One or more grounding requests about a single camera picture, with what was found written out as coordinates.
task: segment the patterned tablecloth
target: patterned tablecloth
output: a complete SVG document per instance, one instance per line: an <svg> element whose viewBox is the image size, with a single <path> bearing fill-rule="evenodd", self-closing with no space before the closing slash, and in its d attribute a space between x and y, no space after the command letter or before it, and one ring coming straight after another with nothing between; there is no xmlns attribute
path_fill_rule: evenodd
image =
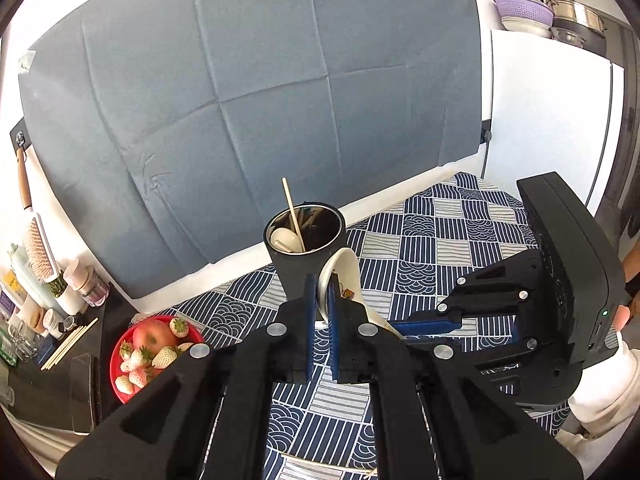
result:
<svg viewBox="0 0 640 480"><path fill-rule="evenodd" d="M459 276L536 246L522 203L467 173L354 224L348 243L360 259L364 298L389 320L434 309ZM274 267L267 266L163 314L178 311L190 318L219 348L271 322L285 300ZM512 325L511 316L467 319L449 336L471 351L510 342ZM321 464L376 465L369 387L334 383L328 355L328 332L316 331L312 381L274 389L266 480L361 480L363 474ZM563 404L529 415L556 434L568 413ZM301 465L282 453L318 464Z"/></svg>

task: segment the red bowl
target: red bowl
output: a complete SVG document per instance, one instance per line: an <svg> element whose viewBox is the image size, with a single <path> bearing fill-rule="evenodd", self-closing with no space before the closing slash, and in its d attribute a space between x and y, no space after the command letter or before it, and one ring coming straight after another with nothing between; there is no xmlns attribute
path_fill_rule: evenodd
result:
<svg viewBox="0 0 640 480"><path fill-rule="evenodd" d="M149 316L146 319L159 319L162 322L169 323L175 316ZM180 343L204 343L203 337L200 335L194 326L191 323L187 323L189 325L189 333L179 339ZM116 397L120 399L120 401L124 404L127 402L133 395L123 394L119 389L116 388L116 379L121 375L125 375L120 371L120 365L122 364L122 357L120 357L120 345L123 341L131 342L133 339L133 331L136 329L138 324L132 325L123 336L118 339L113 352L111 353L111 362L109 363L109 375L111 378L111 387L116 394Z"/></svg>

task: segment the white strawberry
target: white strawberry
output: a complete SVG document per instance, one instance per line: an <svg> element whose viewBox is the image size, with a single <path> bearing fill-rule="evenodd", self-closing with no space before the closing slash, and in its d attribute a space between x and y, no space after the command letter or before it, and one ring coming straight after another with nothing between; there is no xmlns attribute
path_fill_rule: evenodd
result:
<svg viewBox="0 0 640 480"><path fill-rule="evenodd" d="M133 393L133 384L126 375L116 378L116 388L123 394L131 395Z"/></svg>
<svg viewBox="0 0 640 480"><path fill-rule="evenodd" d="M151 365L153 368L167 368L168 365L173 363L177 357L178 354L173 348L171 348L170 346L165 346L161 351L158 352L158 355L154 357Z"/></svg>
<svg viewBox="0 0 640 480"><path fill-rule="evenodd" d="M131 358L131 354L133 352L133 345L127 341L123 341L120 345L120 357L122 357L125 361Z"/></svg>
<svg viewBox="0 0 640 480"><path fill-rule="evenodd" d="M144 388L149 382L149 373L145 368L136 368L129 374L129 381L139 388Z"/></svg>
<svg viewBox="0 0 640 480"><path fill-rule="evenodd" d="M122 364L120 365L120 371L126 374L132 372L134 368L135 367L131 366L130 360L123 361Z"/></svg>
<svg viewBox="0 0 640 480"><path fill-rule="evenodd" d="M179 317L174 317L169 322L169 328L176 337L187 337L189 333L189 325L187 322Z"/></svg>
<svg viewBox="0 0 640 480"><path fill-rule="evenodd" d="M193 346L193 343L182 343L178 345L178 353L182 353L182 352L186 352L191 346Z"/></svg>
<svg viewBox="0 0 640 480"><path fill-rule="evenodd" d="M149 364L149 361L153 359L153 354L147 350L145 347L141 346L140 348L136 348L129 358L129 363L131 369L134 370L136 368L140 368L141 366L146 366Z"/></svg>

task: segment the black robotic device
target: black robotic device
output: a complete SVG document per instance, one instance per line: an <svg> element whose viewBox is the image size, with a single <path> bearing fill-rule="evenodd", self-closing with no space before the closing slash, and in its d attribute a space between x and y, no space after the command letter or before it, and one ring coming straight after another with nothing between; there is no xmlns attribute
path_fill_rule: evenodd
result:
<svg viewBox="0 0 640 480"><path fill-rule="evenodd" d="M445 337L401 340L368 323L332 278L332 370L339 383L370 384L380 480L435 480L438 470L445 480L582 478L574 457L517 404L563 402L584 366L615 352L604 339L626 298L622 266L557 174L518 188L540 249L465 276L446 308L408 320L455 326L465 316L515 314L508 345L462 353ZM283 303L274 323L178 358L65 455L56 478L260 479L272 387L308 380L315 309L309 275L304 296ZM507 381L512 396L496 387Z"/></svg>

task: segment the gray cloth backdrop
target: gray cloth backdrop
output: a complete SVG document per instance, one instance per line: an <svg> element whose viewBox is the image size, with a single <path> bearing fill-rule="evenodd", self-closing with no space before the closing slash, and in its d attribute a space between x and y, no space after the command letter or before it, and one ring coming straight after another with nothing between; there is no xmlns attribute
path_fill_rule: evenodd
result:
<svg viewBox="0 0 640 480"><path fill-rule="evenodd" d="M475 153L476 0L90 0L20 76L47 178L134 297Z"/></svg>

